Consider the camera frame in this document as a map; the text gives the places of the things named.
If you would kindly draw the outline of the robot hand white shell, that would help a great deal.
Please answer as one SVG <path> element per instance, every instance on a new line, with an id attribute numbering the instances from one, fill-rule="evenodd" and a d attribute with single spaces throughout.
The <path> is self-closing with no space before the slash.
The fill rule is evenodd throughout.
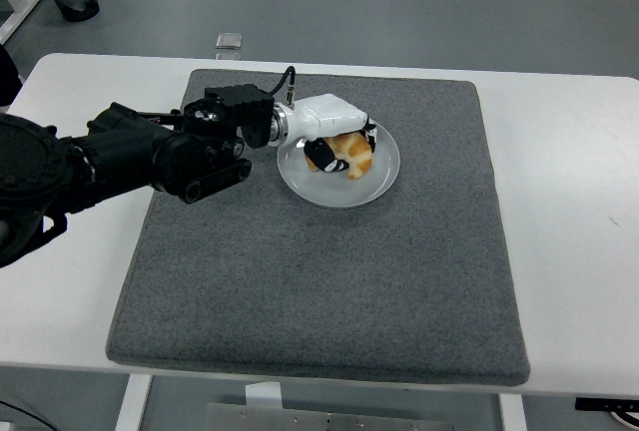
<path id="1" fill-rule="evenodd" d="M 285 146 L 303 142 L 307 165 L 313 171 L 345 172 L 362 178 L 372 166 L 377 123 L 369 115 L 333 94 L 300 99 L 281 106 Z"/>

